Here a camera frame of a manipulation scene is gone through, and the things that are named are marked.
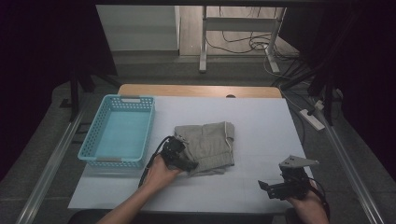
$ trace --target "human arm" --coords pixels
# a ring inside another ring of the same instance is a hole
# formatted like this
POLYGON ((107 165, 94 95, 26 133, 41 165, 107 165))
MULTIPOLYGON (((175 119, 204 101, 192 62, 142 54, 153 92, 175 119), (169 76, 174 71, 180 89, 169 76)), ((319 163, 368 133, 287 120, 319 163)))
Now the human arm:
POLYGON ((127 200, 107 213, 98 224, 130 223, 145 203, 158 191, 168 186, 181 170, 169 170, 161 155, 154 159, 143 185, 127 200))
POLYGON ((300 220, 305 224, 329 224, 320 198, 311 190, 302 200, 287 199, 296 210, 300 220))

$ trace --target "wall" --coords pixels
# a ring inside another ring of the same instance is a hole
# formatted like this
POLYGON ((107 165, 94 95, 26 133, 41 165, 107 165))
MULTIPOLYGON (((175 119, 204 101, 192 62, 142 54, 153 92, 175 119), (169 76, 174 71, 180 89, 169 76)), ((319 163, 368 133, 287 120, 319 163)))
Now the wall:
POLYGON ((111 51, 178 50, 178 7, 96 8, 111 51))

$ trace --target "power strip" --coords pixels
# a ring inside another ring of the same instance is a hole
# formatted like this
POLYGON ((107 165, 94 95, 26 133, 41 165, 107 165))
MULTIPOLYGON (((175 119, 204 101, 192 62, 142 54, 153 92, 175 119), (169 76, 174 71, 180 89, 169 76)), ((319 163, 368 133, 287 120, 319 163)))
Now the power strip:
POLYGON ((324 129, 324 125, 320 123, 313 115, 309 116, 306 109, 300 111, 300 114, 308 121, 317 131, 324 129))

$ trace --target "cable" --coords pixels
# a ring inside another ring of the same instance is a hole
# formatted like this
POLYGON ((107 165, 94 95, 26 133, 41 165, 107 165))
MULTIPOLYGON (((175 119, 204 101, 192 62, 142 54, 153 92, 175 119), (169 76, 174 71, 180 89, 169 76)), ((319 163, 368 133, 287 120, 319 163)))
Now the cable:
POLYGON ((281 76, 281 77, 279 77, 279 78, 277 78, 277 79, 271 84, 272 87, 278 85, 279 82, 280 82, 280 80, 281 80, 282 78, 288 78, 288 72, 289 72, 289 70, 291 69, 291 67, 294 65, 295 62, 296 62, 296 61, 294 60, 294 61, 291 63, 291 65, 288 67, 288 69, 286 70, 286 72, 284 73, 284 75, 281 76))
POLYGON ((318 189, 313 187, 311 185, 311 183, 309 183, 309 182, 305 183, 304 179, 299 179, 299 178, 296 178, 296 177, 294 177, 292 175, 285 175, 283 173, 282 173, 282 176, 286 176, 286 177, 288 177, 290 179, 293 179, 301 187, 304 187, 304 188, 306 188, 308 190, 311 190, 314 194, 316 194, 319 197, 319 199, 320 199, 320 201, 322 203, 324 211, 326 212, 327 219, 329 219, 329 221, 330 221, 330 206, 329 206, 329 203, 326 200, 326 193, 324 191, 324 188, 319 184, 319 182, 317 180, 315 180, 314 178, 308 177, 308 179, 313 180, 313 181, 315 181, 315 183, 318 183, 318 185, 320 185, 321 189, 323 190, 323 194, 320 193, 320 191, 318 189))
POLYGON ((259 18, 259 16, 260 16, 260 11, 262 10, 262 8, 261 7, 259 7, 259 12, 257 13, 257 18, 259 18))
POLYGON ((221 7, 219 7, 219 16, 222 16, 222 11, 221 11, 221 7))
POLYGON ((258 39, 258 38, 262 38, 262 39, 270 41, 270 39, 264 37, 264 35, 263 36, 259 36, 259 37, 256 37, 256 36, 253 37, 253 32, 251 32, 250 33, 250 40, 248 42, 248 44, 250 45, 250 48, 251 49, 255 49, 257 51, 266 50, 268 48, 269 43, 268 42, 262 42, 262 41, 260 41, 260 42, 259 41, 254 41, 254 39, 258 39))
POLYGON ((315 109, 315 107, 313 105, 311 105, 311 103, 309 103, 301 94, 298 94, 295 91, 291 91, 292 93, 294 93, 295 95, 299 96, 301 99, 303 99, 307 104, 309 104, 310 107, 312 107, 312 109, 315 109))
POLYGON ((290 77, 285 77, 285 76, 283 76, 283 75, 279 75, 279 74, 275 74, 275 73, 272 73, 272 72, 270 72, 270 71, 268 71, 268 69, 267 69, 267 66, 265 66, 265 60, 267 59, 267 57, 265 56, 264 57, 264 70, 268 73, 268 74, 270 74, 270 75, 272 75, 272 76, 275 76, 275 77, 283 77, 283 78, 287 78, 287 79, 291 79, 290 77))
POLYGON ((224 35, 224 31, 221 31, 222 35, 223 35, 223 39, 229 43, 233 43, 233 42, 238 42, 238 41, 242 41, 242 40, 250 40, 251 38, 260 38, 260 37, 265 37, 267 35, 255 35, 255 36, 250 36, 250 37, 245 37, 245 38, 240 38, 240 39, 235 39, 235 40, 228 40, 225 35, 224 35))
POLYGON ((247 14, 247 17, 253 15, 253 11, 254 11, 254 7, 251 7, 249 13, 247 14))
POLYGON ((274 52, 275 52, 275 54, 274 54, 274 56, 275 57, 277 57, 278 59, 280 59, 280 60, 282 60, 282 61, 288 61, 288 60, 298 60, 298 61, 303 61, 303 62, 305 62, 305 59, 304 58, 302 58, 301 56, 300 56, 300 53, 299 52, 297 52, 297 51, 294 51, 293 53, 293 55, 283 55, 282 53, 280 53, 280 51, 277 49, 277 46, 276 45, 274 45, 274 52))
POLYGON ((306 63, 300 63, 296 68, 294 68, 289 74, 283 75, 281 78, 278 78, 277 80, 275 80, 271 86, 277 86, 280 84, 280 82, 282 81, 283 78, 288 78, 291 79, 292 76, 296 76, 297 74, 303 72, 305 69, 307 68, 307 64, 306 63))
POLYGON ((142 176, 140 177, 140 181, 139 181, 139 185, 138 185, 139 188, 140 188, 140 186, 143 185, 143 182, 144 182, 145 179, 146 179, 146 175, 147 175, 148 172, 149 172, 149 168, 151 167, 152 163, 154 162, 154 158, 158 155, 158 151, 160 150, 161 146, 163 145, 163 143, 164 143, 166 140, 170 139, 171 137, 172 137, 172 136, 167 136, 167 137, 165 137, 165 138, 161 141, 161 143, 158 145, 157 149, 155 149, 155 152, 151 155, 151 158, 149 159, 148 164, 146 165, 145 171, 143 172, 142 176))
POLYGON ((316 179, 314 179, 314 178, 312 178, 312 177, 308 177, 308 179, 310 179, 310 180, 312 180, 312 181, 314 181, 316 184, 318 184, 319 185, 319 187, 320 187, 320 190, 322 191, 322 193, 323 193, 323 197, 324 198, 326 198, 326 191, 324 191, 324 188, 323 188, 323 186, 316 180, 316 179))
POLYGON ((242 54, 242 53, 248 53, 248 52, 251 52, 251 51, 254 50, 254 49, 249 49, 249 50, 246 50, 246 51, 232 51, 232 50, 229 50, 229 49, 224 49, 224 48, 221 48, 221 47, 213 46, 213 45, 211 45, 211 44, 209 43, 209 41, 208 41, 207 39, 206 39, 206 43, 207 43, 210 47, 212 47, 212 48, 214 48, 214 49, 222 49, 222 50, 225 50, 225 51, 230 52, 230 53, 239 53, 239 54, 242 54))
POLYGON ((282 91, 282 88, 280 88, 280 85, 278 86, 278 88, 279 88, 279 90, 280 90, 280 93, 282 93, 282 95, 285 97, 285 99, 286 99, 287 101, 289 101, 289 103, 291 103, 291 104, 294 105, 295 107, 299 108, 300 110, 303 110, 302 108, 300 108, 299 106, 297 106, 297 104, 295 104, 293 101, 291 101, 291 100, 289 99, 288 96, 286 96, 286 94, 282 91))

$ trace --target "metal rail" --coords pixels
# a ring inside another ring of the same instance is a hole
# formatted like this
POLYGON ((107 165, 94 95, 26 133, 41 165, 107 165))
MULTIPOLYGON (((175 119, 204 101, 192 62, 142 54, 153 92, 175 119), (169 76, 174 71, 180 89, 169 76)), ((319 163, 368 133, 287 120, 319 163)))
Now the metal rail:
POLYGON ((349 158, 347 151, 345 150, 340 138, 338 137, 337 132, 332 126, 329 125, 322 113, 317 113, 317 115, 318 119, 323 122, 326 127, 326 134, 329 137, 335 154, 337 155, 338 160, 343 166, 352 188, 358 195, 359 200, 361 201, 361 206, 363 207, 363 210, 369 218, 370 222, 373 224, 384 224, 384 219, 382 218, 379 209, 370 194, 370 191, 361 180, 361 176, 353 165, 352 160, 349 158))
POLYGON ((70 122, 67 126, 64 135, 59 141, 58 145, 52 152, 52 155, 47 162, 46 167, 43 170, 43 173, 39 177, 37 183, 35 184, 35 188, 29 196, 25 206, 21 210, 20 216, 17 219, 17 224, 28 224, 32 223, 35 219, 35 215, 44 200, 44 197, 52 183, 53 177, 55 177, 56 172, 58 171, 59 165, 64 158, 64 153, 69 148, 69 145, 73 139, 73 136, 78 128, 78 125, 91 101, 91 96, 83 94, 81 100, 81 109, 79 110, 75 120, 70 122))

